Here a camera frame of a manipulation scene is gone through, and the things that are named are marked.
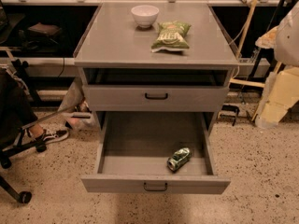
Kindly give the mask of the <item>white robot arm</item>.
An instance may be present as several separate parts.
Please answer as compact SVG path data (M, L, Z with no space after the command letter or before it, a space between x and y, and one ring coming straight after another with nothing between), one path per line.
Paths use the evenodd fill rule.
M274 56L285 68L279 73L271 72L265 81L255 119L255 125L265 129L277 126L299 101L299 2L275 32Z

